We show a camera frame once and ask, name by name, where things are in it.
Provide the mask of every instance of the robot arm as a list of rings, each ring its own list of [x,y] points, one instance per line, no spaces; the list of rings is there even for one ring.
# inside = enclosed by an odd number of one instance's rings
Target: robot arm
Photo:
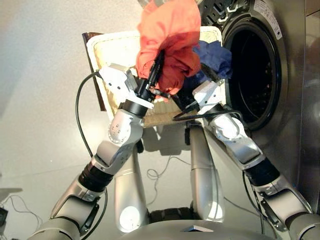
[[[262,197],[261,205],[273,226],[281,232],[289,230],[292,239],[316,239],[320,216],[313,214],[303,196],[246,135],[242,122],[223,114],[207,119],[206,125]]]
[[[143,134],[143,117],[153,108],[155,95],[151,92],[159,79],[164,63],[161,51],[150,70],[150,77],[137,84],[128,69],[112,64],[99,71],[114,94],[124,103],[116,112],[106,137],[96,154],[54,206],[50,220],[29,238],[79,240],[91,227],[98,212],[97,204],[106,186],[132,154]]]

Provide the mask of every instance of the washing machine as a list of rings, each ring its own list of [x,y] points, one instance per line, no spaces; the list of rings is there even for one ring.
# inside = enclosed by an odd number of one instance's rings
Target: washing machine
[[[203,0],[199,9],[202,25],[218,27],[232,52],[227,103],[242,112],[253,140],[319,212],[319,142],[312,153],[313,183],[300,174],[305,1]],[[316,122],[309,128],[319,136]]]

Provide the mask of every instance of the sticker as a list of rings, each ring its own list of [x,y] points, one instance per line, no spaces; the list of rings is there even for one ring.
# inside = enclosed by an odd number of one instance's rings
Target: sticker
[[[264,3],[261,0],[255,0],[253,10],[260,13],[264,18],[267,20],[267,22],[270,24],[270,26],[273,29],[275,38],[277,40],[282,38],[282,33],[279,27],[279,24],[277,22],[277,19],[275,18],[274,13],[270,9],[270,7]]]

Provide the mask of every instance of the orange cloth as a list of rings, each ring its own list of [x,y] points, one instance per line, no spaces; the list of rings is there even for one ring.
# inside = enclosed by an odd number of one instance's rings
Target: orange cloth
[[[200,70],[193,47],[200,38],[201,16],[195,0],[172,0],[157,7],[152,0],[145,6],[140,32],[140,52],[136,58],[139,77],[147,78],[159,50],[165,49],[162,76],[156,85],[162,92],[176,94],[185,77]]]

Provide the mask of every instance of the gray floor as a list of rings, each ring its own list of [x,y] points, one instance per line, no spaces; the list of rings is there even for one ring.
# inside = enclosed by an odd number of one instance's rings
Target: gray floor
[[[78,86],[90,72],[81,33],[134,30],[141,11],[136,0],[0,1],[0,189],[21,188],[18,194],[44,220],[89,161],[74,115]],[[81,95],[80,119],[95,150],[109,121],[107,114],[100,112],[91,82]],[[183,126],[157,131],[165,134],[150,145],[154,133],[146,130],[147,151],[139,155],[147,202],[155,195],[147,169],[161,172],[170,154],[190,161]],[[209,141],[224,195],[253,210],[240,171],[213,139]],[[159,180],[157,199],[149,209],[189,206],[189,171],[188,165],[173,159]],[[107,213],[91,239],[120,235],[114,224],[113,188],[111,183]],[[24,208],[19,199],[14,204],[18,210]],[[258,217],[227,202],[225,207],[227,224],[260,231]],[[37,225],[33,215],[15,212],[10,202],[5,208],[9,210],[4,232],[7,239],[26,239],[32,234]]]

